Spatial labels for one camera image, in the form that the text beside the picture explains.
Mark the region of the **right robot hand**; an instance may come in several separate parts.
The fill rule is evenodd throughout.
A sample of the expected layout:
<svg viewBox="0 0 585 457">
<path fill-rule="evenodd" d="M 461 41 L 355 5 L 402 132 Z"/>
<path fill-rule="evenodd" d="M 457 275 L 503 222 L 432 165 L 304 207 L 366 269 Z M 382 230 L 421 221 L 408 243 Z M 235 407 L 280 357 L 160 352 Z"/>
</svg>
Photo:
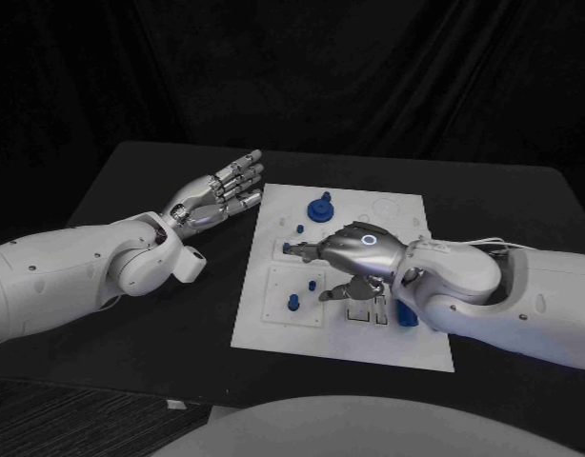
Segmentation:
<svg viewBox="0 0 585 457">
<path fill-rule="evenodd" d="M 406 245 L 380 227 L 355 221 L 318 243 L 285 243 L 282 253 L 298 256 L 304 263 L 321 260 L 352 279 L 321 292 L 321 302 L 352 299 L 365 301 L 385 294 L 395 281 Z"/>
</svg>

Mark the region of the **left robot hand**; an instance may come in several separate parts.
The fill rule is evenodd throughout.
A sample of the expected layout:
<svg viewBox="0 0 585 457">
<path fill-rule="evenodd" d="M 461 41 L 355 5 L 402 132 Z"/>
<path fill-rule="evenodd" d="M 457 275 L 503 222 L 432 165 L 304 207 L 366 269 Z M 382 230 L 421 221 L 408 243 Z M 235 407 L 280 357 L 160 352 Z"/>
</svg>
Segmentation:
<svg viewBox="0 0 585 457">
<path fill-rule="evenodd" d="M 254 208 L 262 200 L 257 187 L 264 165 L 262 151 L 252 150 L 219 171 L 190 181 L 174 194 L 161 211 L 161 219 L 186 240 Z"/>
</svg>

